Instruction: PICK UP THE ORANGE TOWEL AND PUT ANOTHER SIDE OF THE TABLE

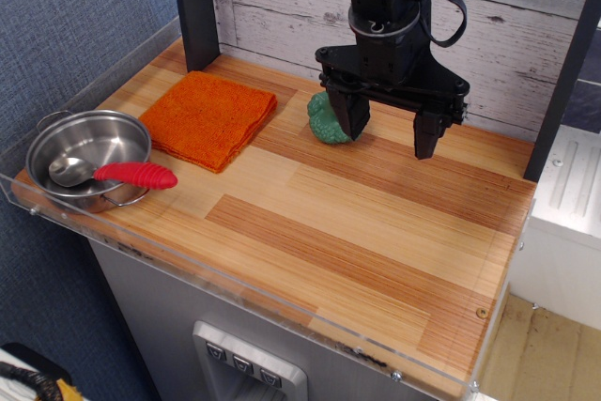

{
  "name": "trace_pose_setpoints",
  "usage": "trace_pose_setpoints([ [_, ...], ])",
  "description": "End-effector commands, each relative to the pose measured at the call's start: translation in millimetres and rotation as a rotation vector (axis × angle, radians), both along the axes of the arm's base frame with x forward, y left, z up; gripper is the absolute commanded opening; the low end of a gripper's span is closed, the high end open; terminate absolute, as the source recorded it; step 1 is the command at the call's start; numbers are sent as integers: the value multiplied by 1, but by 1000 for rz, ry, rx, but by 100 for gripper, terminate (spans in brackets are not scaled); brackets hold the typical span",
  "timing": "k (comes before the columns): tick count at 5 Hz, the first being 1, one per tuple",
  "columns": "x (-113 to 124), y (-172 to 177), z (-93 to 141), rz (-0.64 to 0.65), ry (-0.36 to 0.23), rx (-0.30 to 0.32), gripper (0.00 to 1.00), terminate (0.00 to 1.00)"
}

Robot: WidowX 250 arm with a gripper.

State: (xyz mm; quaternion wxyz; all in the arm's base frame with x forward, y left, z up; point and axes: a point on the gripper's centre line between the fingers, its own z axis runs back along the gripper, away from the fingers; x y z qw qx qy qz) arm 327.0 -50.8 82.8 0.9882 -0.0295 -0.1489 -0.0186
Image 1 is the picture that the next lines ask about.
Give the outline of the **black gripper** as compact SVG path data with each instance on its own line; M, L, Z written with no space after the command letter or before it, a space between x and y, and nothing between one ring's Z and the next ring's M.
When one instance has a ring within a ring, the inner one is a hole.
M321 47L316 60L322 65L320 80L331 108L352 141L370 119L371 100L414 112L440 107L452 124L466 117L470 84L442 66L424 39ZM418 113L413 128L415 157L431 158L444 134L442 116Z

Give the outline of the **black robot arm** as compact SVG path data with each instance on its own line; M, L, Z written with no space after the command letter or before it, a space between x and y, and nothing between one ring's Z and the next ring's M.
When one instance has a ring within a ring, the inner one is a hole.
M463 0L447 0L461 12ZM370 119L373 101L411 111L414 151L433 156L438 140L467 112L469 83L445 68L431 47L455 45L466 31L461 23L446 40L431 31L432 0L350 0L348 24L353 45L322 47L316 61L320 81L342 132L358 139Z

